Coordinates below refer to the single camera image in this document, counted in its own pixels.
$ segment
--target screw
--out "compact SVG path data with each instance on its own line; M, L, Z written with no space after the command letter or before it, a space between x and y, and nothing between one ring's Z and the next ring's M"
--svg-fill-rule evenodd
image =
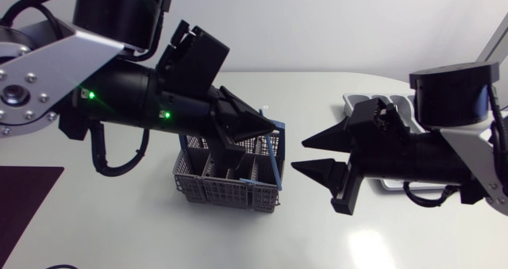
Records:
M23 47L19 48L19 50L17 51L17 54L19 54L19 56L23 56L29 52L30 52L30 49L28 47L23 46Z
M37 77L33 73L28 73L25 77L26 81L29 83L34 83L37 81Z
M54 112L50 112L46 116L46 119L48 119L48 121L50 121L50 122L53 122L53 121L55 121L57 119L57 117L58 117L58 114L56 114Z
M29 111L25 112L26 120L32 120L34 117L35 117L35 114L33 114L32 111L29 110Z
M46 103L49 101L49 96L47 94L41 94L39 97L39 102Z

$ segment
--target gray plastic basket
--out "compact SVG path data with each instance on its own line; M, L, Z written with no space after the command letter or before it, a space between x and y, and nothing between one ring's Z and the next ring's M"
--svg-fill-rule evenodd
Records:
M277 129L269 134L269 137L282 180L285 156L284 123L274 122ZM279 204L279 189L264 136L237 143L245 147L246 154L238 169L227 173L215 171L205 139L180 136L180 143L182 150L173 174L177 189L185 194L187 201L274 212L275 206Z

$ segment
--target black mat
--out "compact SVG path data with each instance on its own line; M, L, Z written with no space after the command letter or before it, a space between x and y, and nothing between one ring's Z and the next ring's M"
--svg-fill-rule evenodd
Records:
M63 171L62 167L0 167L0 268Z

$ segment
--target white tabletop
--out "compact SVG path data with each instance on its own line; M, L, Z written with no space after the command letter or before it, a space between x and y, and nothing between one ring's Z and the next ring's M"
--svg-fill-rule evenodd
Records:
M0 143L1 165L65 167L5 268L506 268L508 217L485 202L461 205L456 194L425 209L364 181L350 217L290 166L347 159L301 146L343 118L343 93L411 92L406 83L352 73L222 73L214 85L286 123L282 205L273 214L187 202L171 173L175 134L152 132L141 163L106 178L94 171L90 141L68 140L54 124ZM140 139L140 129L107 125L110 165L130 159Z

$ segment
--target white background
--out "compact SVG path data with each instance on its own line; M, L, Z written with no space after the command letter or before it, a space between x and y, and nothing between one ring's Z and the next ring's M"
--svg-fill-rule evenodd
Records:
M0 0L4 12L17 0ZM75 0L48 3L72 19ZM162 48L180 19L231 48L223 71L354 71L407 80L476 60L507 0L173 0ZM42 19L36 11L17 25Z

